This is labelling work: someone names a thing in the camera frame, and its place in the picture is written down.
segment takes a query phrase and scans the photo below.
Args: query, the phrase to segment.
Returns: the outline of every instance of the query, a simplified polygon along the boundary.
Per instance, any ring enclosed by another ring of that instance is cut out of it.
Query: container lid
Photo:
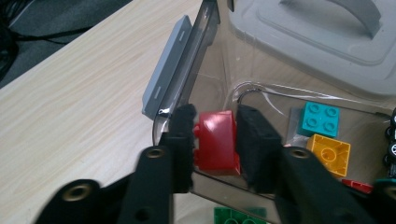
[[[230,21],[311,75],[369,98],[396,95],[396,3],[347,2],[238,1]]]

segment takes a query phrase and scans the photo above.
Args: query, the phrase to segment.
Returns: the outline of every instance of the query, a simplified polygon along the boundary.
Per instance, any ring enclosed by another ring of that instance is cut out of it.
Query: table surface
[[[0,223],[32,223],[80,178],[106,186],[152,145],[142,95],[175,23],[200,0],[135,0],[0,90]],[[214,203],[176,196],[175,223],[213,223]]]

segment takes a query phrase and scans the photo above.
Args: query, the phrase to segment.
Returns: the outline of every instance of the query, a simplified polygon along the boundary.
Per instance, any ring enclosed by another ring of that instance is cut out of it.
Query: teal lego brick
[[[252,212],[265,217],[265,208],[254,208]],[[215,211],[215,224],[265,224],[267,222],[260,220],[256,217],[246,215],[245,213],[237,212],[227,207],[216,207]]]
[[[338,133],[339,116],[340,109],[335,106],[306,102],[297,133],[308,137],[318,133],[334,138]]]

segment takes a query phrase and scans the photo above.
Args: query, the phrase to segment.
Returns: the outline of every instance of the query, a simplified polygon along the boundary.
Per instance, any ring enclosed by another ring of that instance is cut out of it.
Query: red lego brick
[[[194,134],[199,139],[199,148],[194,150],[194,164],[199,170],[210,175],[240,175],[231,110],[201,113]]]
[[[357,189],[363,193],[371,193],[373,191],[373,187],[368,184],[363,184],[358,181],[354,180],[349,180],[349,179],[342,179],[341,182],[349,187],[352,187],[353,189]]]

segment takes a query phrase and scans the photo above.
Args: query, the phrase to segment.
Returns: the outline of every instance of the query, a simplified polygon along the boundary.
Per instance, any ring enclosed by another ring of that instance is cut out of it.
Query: gray latch
[[[169,83],[176,71],[181,54],[192,30],[188,16],[179,20],[163,50],[160,60],[143,94],[142,113],[150,119],[157,114]]]

